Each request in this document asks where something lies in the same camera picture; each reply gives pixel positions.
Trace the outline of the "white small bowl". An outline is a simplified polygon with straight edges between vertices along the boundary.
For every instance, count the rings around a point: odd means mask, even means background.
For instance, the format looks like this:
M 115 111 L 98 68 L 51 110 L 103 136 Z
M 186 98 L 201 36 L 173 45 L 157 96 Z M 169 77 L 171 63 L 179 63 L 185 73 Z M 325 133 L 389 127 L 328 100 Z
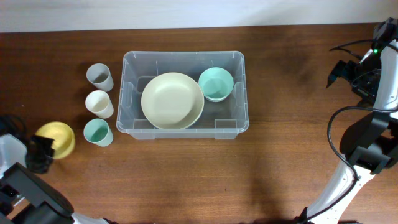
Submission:
M 212 98 L 212 97 L 207 96 L 207 95 L 204 95 L 204 97 L 205 97 L 206 100 L 208 100 L 210 102 L 218 103 L 218 102 L 221 102 L 221 101 L 224 101 L 225 99 L 227 99 L 229 97 L 229 95 L 228 96 L 223 96 L 221 98 Z

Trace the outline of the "yellow small bowl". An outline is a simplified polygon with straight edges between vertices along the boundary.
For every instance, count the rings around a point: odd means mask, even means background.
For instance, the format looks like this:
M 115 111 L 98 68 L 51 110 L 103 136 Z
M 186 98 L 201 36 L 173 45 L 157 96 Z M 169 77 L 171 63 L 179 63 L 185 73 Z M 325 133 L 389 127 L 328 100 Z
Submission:
M 69 125 L 54 121 L 40 127 L 36 133 L 38 136 L 53 139 L 52 149 L 54 159 L 64 159 L 75 148 L 75 134 Z

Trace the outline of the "cream bowl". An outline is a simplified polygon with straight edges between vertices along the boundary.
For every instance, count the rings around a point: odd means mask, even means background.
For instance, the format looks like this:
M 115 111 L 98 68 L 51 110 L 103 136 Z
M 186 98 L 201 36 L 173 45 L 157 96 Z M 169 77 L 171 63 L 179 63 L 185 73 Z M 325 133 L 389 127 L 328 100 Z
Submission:
M 141 96 L 144 116 L 159 129 L 189 128 L 200 118 L 204 105 L 204 95 L 198 83 L 177 72 L 153 78 Z

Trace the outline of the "grey cup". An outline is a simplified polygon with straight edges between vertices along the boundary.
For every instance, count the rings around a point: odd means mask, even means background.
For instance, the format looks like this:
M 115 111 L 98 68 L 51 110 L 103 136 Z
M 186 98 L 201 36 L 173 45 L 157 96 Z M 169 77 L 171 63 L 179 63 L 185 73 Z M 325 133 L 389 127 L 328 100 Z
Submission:
M 108 66 L 102 63 L 91 65 L 86 71 L 87 80 L 97 89 L 108 92 L 113 89 L 114 82 Z

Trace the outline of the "cream cup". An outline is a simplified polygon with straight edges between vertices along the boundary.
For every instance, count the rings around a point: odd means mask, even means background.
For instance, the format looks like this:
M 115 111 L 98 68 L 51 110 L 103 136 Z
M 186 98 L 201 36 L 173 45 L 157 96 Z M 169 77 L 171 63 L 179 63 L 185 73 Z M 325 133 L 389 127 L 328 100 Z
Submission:
M 85 99 L 87 110 L 101 119 L 110 118 L 114 113 L 109 95 L 102 90 L 92 91 Z

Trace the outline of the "green small bowl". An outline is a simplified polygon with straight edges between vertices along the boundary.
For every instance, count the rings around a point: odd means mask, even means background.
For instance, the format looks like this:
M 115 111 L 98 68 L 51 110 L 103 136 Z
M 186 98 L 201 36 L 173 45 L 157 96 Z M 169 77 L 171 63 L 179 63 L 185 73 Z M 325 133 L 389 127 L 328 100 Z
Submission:
M 198 84 L 204 95 L 212 98 L 221 98 L 231 94 L 234 80 L 227 70 L 213 67 L 206 69 L 200 75 Z

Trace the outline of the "green cup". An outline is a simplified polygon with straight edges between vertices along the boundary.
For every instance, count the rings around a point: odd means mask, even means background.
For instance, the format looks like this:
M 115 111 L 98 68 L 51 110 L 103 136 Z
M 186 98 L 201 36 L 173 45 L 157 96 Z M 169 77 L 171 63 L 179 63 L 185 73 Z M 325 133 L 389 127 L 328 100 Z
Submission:
M 113 142 L 113 133 L 109 124 L 103 119 L 92 119 L 83 130 L 85 139 L 97 146 L 106 147 Z

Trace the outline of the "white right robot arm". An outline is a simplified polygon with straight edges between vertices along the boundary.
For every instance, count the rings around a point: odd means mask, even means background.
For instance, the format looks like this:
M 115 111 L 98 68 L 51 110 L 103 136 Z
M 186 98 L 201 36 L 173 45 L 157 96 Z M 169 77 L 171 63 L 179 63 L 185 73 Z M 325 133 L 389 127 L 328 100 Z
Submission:
M 371 48 L 357 55 L 357 62 L 340 60 L 327 83 L 343 78 L 361 97 L 356 106 L 334 112 L 331 120 L 353 109 L 368 114 L 345 131 L 339 147 L 331 147 L 340 159 L 338 167 L 322 194 L 294 223 L 339 223 L 359 190 L 397 164 L 397 19 L 380 22 L 369 43 Z

